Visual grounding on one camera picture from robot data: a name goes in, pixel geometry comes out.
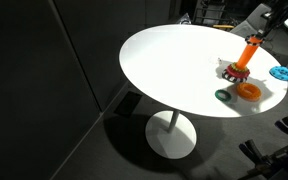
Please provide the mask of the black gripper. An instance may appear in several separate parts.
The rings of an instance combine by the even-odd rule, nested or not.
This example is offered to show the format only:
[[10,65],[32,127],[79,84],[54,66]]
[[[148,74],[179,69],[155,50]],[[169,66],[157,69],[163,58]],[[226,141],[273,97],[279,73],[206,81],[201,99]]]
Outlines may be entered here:
[[274,28],[283,22],[284,13],[282,11],[269,11],[262,14],[266,20],[264,30],[258,30],[257,36],[264,38]]

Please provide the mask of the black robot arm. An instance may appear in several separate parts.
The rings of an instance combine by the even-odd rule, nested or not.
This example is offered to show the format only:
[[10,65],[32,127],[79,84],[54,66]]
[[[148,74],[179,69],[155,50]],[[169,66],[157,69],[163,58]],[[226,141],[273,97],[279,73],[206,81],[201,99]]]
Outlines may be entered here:
[[288,0],[268,0],[263,6],[260,17],[264,20],[264,25],[256,34],[260,38],[266,37],[288,18]]

